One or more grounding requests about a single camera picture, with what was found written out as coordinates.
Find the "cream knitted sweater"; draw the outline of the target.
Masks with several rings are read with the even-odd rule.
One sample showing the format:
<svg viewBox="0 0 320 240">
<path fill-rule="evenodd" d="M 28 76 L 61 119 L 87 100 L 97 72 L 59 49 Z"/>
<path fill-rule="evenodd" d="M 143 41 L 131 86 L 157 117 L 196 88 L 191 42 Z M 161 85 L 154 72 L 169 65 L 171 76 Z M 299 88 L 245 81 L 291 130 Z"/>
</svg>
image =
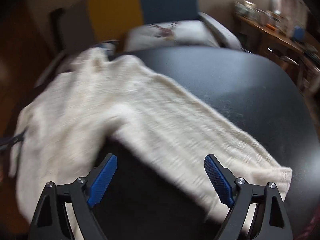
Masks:
<svg viewBox="0 0 320 240">
<path fill-rule="evenodd" d="M 17 120 L 10 173 L 29 224 L 43 188 L 86 177 L 108 154 L 117 169 L 93 208 L 106 239 L 204 239 L 229 207 L 205 169 L 213 154 L 236 178 L 274 182 L 282 200 L 292 170 L 246 132 L 133 55 L 91 48 L 71 62 Z"/>
</svg>

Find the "geometric pattern pillow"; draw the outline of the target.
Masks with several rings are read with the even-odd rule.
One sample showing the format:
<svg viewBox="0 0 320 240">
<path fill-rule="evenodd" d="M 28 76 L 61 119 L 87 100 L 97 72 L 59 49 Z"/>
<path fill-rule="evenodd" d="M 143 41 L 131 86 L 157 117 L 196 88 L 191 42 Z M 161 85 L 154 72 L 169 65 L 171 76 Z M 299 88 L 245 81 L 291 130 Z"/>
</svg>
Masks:
<svg viewBox="0 0 320 240">
<path fill-rule="evenodd" d="M 101 48 L 107 57 L 114 56 L 116 54 L 119 45 L 119 40 L 106 40 L 97 43 L 93 48 Z"/>
</svg>

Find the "wooden side table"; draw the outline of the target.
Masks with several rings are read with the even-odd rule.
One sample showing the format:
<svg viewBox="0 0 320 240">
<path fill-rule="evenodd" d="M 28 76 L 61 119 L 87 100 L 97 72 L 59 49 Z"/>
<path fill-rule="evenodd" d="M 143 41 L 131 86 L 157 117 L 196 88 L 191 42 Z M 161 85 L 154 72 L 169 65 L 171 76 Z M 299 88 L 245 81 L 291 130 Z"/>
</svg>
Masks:
<svg viewBox="0 0 320 240">
<path fill-rule="evenodd" d="M 234 2 L 233 18 L 236 31 L 245 24 L 259 32 L 257 54 L 278 64 L 301 91 L 315 93 L 319 89 L 319 49 L 307 42 L 292 41 L 285 33 L 287 18 L 260 10 L 248 1 Z"/>
</svg>

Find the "deer print pillow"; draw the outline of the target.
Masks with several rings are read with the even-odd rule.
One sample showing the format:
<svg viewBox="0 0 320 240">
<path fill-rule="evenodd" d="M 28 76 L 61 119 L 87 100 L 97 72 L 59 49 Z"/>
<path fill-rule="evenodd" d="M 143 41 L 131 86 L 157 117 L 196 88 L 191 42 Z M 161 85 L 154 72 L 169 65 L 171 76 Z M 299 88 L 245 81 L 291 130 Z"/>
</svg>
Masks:
<svg viewBox="0 0 320 240">
<path fill-rule="evenodd" d="M 127 33 L 124 50 L 137 51 L 173 46 L 207 46 L 219 48 L 219 43 L 206 27 L 197 20 L 147 24 Z"/>
</svg>

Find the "tricolour sofa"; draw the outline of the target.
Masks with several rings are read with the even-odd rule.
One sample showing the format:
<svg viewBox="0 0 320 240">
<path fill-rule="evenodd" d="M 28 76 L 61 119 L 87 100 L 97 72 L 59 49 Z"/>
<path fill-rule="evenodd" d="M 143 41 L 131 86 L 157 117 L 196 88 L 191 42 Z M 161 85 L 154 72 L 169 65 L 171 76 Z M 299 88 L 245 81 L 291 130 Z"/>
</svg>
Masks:
<svg viewBox="0 0 320 240">
<path fill-rule="evenodd" d="M 45 40 L 66 56 L 97 43 L 119 40 L 124 51 L 127 33 L 136 27 L 177 21 L 201 21 L 212 32 L 219 48 L 242 50 L 237 37 L 220 22 L 200 12 L 198 0 L 38 0 L 34 12 L 48 5 Z"/>
</svg>

